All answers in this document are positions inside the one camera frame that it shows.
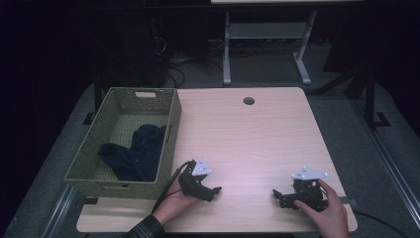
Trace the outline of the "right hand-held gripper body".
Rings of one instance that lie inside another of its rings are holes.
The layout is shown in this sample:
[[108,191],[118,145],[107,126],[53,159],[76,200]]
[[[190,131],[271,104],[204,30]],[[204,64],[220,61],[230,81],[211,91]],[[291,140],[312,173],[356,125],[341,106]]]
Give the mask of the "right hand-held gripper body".
[[316,211],[323,211],[327,207],[319,179],[327,179],[329,175],[309,167],[303,167],[292,174],[294,200],[300,200]]

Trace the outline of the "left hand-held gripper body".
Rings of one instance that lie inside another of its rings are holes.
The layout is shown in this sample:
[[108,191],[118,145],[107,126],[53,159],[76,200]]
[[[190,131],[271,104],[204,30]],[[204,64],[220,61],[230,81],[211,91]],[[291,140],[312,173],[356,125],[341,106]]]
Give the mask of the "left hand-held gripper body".
[[209,194],[205,190],[202,181],[212,172],[203,158],[189,161],[185,170],[178,178],[184,195],[199,199],[202,194]]

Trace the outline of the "person's left hand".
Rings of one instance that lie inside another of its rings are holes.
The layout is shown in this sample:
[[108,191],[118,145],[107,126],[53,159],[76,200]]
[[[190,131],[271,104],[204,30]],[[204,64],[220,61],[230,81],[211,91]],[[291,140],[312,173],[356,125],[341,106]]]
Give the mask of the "person's left hand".
[[185,196],[182,193],[181,186],[176,179],[169,188],[164,200],[153,212],[153,216],[164,226],[197,202],[199,202],[198,198]]

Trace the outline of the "person's right hand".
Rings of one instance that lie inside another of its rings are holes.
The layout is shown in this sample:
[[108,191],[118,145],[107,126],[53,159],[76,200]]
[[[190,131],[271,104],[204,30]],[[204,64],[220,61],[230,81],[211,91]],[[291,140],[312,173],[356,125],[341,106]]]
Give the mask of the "person's right hand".
[[328,184],[321,179],[319,184],[328,198],[325,210],[318,212],[300,200],[295,200],[294,204],[315,223],[323,238],[350,238],[347,209]]

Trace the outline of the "dark cloth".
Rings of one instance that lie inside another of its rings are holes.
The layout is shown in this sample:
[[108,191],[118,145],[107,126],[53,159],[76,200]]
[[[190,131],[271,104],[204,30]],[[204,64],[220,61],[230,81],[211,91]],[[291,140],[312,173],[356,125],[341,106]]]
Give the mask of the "dark cloth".
[[142,125],[133,133],[130,148],[105,143],[98,155],[119,180],[154,181],[165,130],[165,126]]

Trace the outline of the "green woven basket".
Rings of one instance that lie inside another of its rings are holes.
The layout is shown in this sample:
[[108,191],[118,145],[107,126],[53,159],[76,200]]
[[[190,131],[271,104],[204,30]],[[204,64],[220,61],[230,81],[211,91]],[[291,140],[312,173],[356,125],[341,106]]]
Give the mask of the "green woven basket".
[[[181,112],[174,88],[110,88],[64,179],[87,196],[158,198],[171,178]],[[165,128],[156,178],[119,179],[98,155],[100,146],[114,143],[128,148],[143,125]]]

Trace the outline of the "black floor stand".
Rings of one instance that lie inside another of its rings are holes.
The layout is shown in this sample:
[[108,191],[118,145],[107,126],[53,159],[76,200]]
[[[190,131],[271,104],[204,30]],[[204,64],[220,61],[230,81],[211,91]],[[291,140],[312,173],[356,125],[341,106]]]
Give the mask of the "black floor stand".
[[103,99],[103,90],[102,90],[102,83],[101,83],[101,76],[97,75],[94,79],[93,83],[94,89],[94,111],[89,112],[83,121],[83,125],[91,125],[101,104]]
[[345,81],[350,81],[345,90],[349,99],[358,99],[362,92],[365,93],[364,118],[367,124],[375,129],[376,127],[390,127],[390,122],[382,112],[374,111],[375,100],[375,78],[372,71],[367,67],[356,67],[327,84],[307,92],[307,95],[321,95]]

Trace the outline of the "grey metal stand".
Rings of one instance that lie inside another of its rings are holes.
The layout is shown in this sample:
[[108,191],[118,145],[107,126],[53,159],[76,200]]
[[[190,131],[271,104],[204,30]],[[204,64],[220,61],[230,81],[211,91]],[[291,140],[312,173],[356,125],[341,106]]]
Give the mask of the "grey metal stand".
[[303,57],[312,33],[317,16],[316,11],[309,14],[306,22],[291,23],[232,23],[230,13],[225,15],[224,54],[223,54],[223,84],[232,83],[230,64],[231,40],[300,40],[301,47],[293,52],[293,60],[305,85],[311,83],[310,76]]

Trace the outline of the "metal floor rail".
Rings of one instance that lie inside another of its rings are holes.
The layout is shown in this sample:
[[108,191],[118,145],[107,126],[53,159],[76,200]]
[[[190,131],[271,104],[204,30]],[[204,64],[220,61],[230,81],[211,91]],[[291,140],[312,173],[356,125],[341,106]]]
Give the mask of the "metal floor rail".
[[64,222],[65,216],[71,208],[75,194],[76,190],[73,188],[73,186],[67,184],[55,204],[52,216],[50,217],[44,229],[42,238],[56,238],[57,233]]
[[357,114],[362,126],[367,132],[368,136],[372,140],[374,147],[379,153],[385,170],[391,179],[395,189],[397,190],[402,202],[408,210],[417,228],[420,230],[420,200],[417,198],[409,184],[407,183],[403,173],[397,167],[393,157],[386,149],[380,136],[377,134],[377,130],[372,127],[365,119],[364,110],[361,104],[357,100],[351,100],[350,104]]

